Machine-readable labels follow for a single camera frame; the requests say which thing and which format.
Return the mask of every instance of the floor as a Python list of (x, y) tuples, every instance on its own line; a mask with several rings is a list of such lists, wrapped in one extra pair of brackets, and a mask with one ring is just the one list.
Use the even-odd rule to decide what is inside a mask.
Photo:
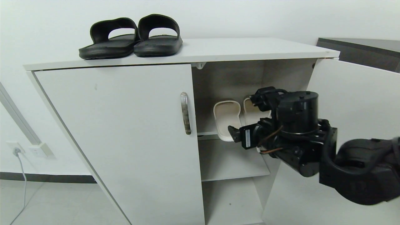
[[(0, 224), (23, 204), (23, 181), (0, 180)], [(28, 182), (27, 206), (13, 225), (127, 225), (97, 184)]]

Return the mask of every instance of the black slide sandal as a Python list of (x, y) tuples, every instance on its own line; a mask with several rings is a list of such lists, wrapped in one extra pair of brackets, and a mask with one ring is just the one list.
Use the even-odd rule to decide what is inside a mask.
[[(132, 28), (134, 34), (124, 34), (108, 38), (111, 31), (120, 28)], [(118, 18), (97, 22), (90, 28), (93, 44), (80, 48), (82, 59), (122, 58), (133, 53), (134, 45), (138, 43), (137, 26), (130, 18)]]
[[(160, 14), (151, 14), (139, 21), (140, 42), (135, 45), (135, 55), (139, 57), (170, 56), (176, 54), (182, 46), (179, 26), (172, 18)], [(177, 36), (157, 35), (149, 37), (155, 28), (170, 28)]]

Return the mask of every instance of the power outlet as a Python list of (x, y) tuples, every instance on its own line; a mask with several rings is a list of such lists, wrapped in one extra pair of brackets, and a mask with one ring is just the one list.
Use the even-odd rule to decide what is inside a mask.
[(29, 147), (32, 154), (36, 157), (46, 158), (51, 155), (52, 152), (46, 143), (41, 143), (40, 145), (32, 145)]
[(25, 150), (21, 147), (21, 145), (16, 141), (6, 141), (7, 145), (10, 147), (11, 151), (14, 151), (14, 148), (19, 148), (21, 153), (25, 153)]

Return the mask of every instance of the cabinet door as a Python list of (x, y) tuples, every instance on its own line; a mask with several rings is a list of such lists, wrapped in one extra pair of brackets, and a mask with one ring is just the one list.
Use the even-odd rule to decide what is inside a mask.
[[(35, 75), (78, 153), (132, 224), (204, 224), (189, 64)], [(190, 135), (182, 119), (182, 92), (188, 96)]]
[[(400, 74), (332, 59), (318, 60), (308, 90), (319, 94), (319, 118), (338, 128), (338, 148), (351, 139), (400, 135)], [(281, 163), (263, 219), (267, 224), (400, 224), (400, 198), (357, 205), (318, 175), (300, 176)]]

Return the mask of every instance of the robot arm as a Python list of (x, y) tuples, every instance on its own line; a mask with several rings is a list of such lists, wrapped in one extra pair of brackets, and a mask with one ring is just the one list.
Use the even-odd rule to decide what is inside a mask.
[(317, 93), (266, 87), (250, 99), (261, 111), (271, 110), (272, 117), (239, 129), (228, 127), (244, 149), (259, 147), (260, 154), (281, 159), (304, 177), (319, 172), (321, 184), (358, 204), (400, 196), (399, 137), (350, 140), (336, 154), (337, 128), (318, 119)]

